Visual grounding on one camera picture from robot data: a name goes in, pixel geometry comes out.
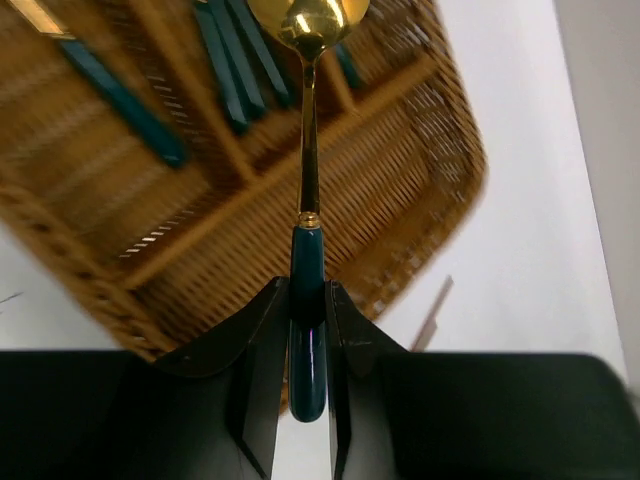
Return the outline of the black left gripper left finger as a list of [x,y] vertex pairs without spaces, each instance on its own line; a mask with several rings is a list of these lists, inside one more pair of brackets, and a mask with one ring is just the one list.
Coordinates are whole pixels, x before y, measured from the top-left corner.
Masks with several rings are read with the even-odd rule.
[[1,355],[5,479],[268,479],[287,279],[147,362],[116,350]]

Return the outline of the gold fork green handle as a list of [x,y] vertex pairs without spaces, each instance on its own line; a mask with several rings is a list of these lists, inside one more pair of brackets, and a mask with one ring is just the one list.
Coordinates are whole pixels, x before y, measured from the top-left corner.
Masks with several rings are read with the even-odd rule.
[[351,89],[360,89],[363,86],[363,81],[344,43],[336,45],[334,51],[348,86]]

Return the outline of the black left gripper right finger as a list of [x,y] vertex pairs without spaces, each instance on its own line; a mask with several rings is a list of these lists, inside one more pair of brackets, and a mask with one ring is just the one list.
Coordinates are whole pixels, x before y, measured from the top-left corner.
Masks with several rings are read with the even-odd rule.
[[412,353],[325,287],[336,479],[635,479],[639,421],[602,360]]

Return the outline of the gold spoon green handle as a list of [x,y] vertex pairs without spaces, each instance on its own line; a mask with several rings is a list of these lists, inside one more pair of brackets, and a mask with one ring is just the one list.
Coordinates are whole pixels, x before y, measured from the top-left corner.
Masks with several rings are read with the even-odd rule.
[[324,322],[325,261],[320,216],[316,71],[319,59],[365,17],[367,1],[251,1],[268,34],[293,50],[302,65],[298,213],[289,276],[288,401],[293,417],[316,421],[327,390]]
[[9,4],[42,36],[54,41],[68,62],[83,75],[139,138],[168,166],[179,168],[187,159],[186,148],[110,68],[39,1]]

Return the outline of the gold knife green handle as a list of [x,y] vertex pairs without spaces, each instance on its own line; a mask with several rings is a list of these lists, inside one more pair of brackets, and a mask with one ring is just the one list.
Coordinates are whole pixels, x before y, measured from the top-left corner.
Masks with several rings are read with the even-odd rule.
[[291,107],[293,96],[286,77],[282,74],[246,2],[230,0],[227,4],[239,21],[252,51],[263,67],[278,103],[284,108]]
[[244,113],[250,120],[257,120],[266,113],[267,108],[230,10],[224,1],[211,1],[210,9],[228,54],[235,87]]
[[220,105],[230,128],[235,134],[242,135],[249,129],[250,120],[244,107],[241,83],[235,74],[231,56],[209,3],[193,1],[192,5],[202,41],[216,77]]

